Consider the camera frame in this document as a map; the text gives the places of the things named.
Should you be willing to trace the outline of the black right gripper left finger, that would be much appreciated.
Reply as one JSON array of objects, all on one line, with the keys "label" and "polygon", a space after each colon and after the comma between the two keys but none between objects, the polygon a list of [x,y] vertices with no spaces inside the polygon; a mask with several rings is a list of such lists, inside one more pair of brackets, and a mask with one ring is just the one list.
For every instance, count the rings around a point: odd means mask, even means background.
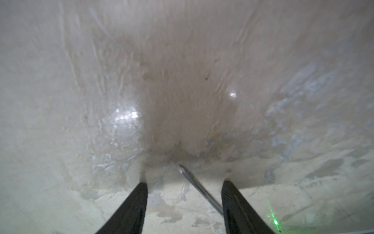
[{"label": "black right gripper left finger", "polygon": [[140,182],[97,234],[141,234],[148,201],[148,187]]}]

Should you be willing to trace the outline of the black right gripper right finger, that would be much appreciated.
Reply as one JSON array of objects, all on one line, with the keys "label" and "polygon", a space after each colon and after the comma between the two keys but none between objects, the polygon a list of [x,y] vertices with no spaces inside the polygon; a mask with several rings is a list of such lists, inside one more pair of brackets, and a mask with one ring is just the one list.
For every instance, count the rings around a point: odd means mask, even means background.
[{"label": "black right gripper right finger", "polygon": [[274,234],[231,181],[224,181],[221,198],[227,234]]}]

